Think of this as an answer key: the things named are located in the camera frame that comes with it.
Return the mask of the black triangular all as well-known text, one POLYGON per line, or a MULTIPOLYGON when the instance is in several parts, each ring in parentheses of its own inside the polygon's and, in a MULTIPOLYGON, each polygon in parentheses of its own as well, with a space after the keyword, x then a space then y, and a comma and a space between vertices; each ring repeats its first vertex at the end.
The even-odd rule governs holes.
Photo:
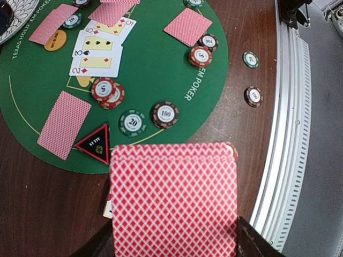
POLYGON ((101 127, 76 143, 75 147, 79 151, 109 165, 109 124, 104 123, 101 127))

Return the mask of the red backed card deck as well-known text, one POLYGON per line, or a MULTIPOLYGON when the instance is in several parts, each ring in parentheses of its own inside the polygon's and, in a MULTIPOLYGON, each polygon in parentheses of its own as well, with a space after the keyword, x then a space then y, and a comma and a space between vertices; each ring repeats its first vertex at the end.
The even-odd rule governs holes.
POLYGON ((228 142, 116 146, 115 255, 235 256, 237 156, 228 142))

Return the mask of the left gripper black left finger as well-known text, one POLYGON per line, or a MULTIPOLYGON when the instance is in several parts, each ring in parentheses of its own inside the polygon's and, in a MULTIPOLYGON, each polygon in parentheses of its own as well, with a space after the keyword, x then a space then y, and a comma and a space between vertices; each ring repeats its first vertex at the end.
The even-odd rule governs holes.
POLYGON ((83 247, 71 256, 114 256, 112 221, 108 221, 83 247))

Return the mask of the orange big blind button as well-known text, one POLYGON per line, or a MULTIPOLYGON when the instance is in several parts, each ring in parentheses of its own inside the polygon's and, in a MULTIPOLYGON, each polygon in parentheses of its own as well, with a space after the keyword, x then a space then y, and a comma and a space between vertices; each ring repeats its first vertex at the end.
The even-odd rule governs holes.
POLYGON ((58 51, 61 49, 67 41, 67 34, 63 30, 57 30, 53 36, 44 45, 47 51, 58 51))

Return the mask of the red card pulled from deck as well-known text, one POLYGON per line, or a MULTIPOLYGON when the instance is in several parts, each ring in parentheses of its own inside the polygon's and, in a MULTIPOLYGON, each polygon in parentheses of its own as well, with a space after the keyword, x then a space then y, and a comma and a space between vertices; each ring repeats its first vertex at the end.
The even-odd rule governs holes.
POLYGON ((62 91, 43 126, 38 145, 65 161, 91 107, 62 91))

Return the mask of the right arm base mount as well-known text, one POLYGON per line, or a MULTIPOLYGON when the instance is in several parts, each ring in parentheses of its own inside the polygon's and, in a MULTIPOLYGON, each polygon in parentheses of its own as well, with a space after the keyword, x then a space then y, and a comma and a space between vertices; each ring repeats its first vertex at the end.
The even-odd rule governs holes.
POLYGON ((279 19, 288 27, 298 29, 298 24, 303 27, 310 26, 308 5, 312 0, 278 0, 279 19))

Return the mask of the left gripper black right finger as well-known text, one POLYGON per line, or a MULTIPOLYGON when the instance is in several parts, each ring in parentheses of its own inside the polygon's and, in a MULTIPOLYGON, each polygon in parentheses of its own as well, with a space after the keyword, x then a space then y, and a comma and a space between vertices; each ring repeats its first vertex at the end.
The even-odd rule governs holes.
POLYGON ((237 220, 238 257, 284 257, 275 250, 242 216, 237 220))

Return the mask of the red 5 chip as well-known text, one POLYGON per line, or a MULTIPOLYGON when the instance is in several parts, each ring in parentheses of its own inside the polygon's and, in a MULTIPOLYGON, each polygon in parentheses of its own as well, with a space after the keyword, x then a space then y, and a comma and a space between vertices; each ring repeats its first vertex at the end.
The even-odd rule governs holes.
POLYGON ((91 94, 99 106, 105 110, 113 110, 123 103, 125 90, 112 78, 98 78, 92 85, 91 94))
POLYGON ((188 60, 194 67, 205 68, 212 63, 213 55, 206 47, 195 46, 191 49, 188 60))

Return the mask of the red card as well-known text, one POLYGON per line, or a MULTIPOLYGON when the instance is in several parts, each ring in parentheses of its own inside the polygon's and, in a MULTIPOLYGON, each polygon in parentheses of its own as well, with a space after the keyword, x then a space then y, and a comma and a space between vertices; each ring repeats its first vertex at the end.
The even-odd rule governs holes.
POLYGON ((53 9, 29 37, 29 41, 45 45, 52 35, 62 26, 62 24, 72 16, 78 7, 73 5, 61 4, 53 9))
POLYGON ((211 20, 186 8, 163 31, 187 47, 193 47, 211 25, 211 20))
POLYGON ((100 5, 88 16, 90 20, 108 27, 114 26, 140 0, 100 1, 100 5))

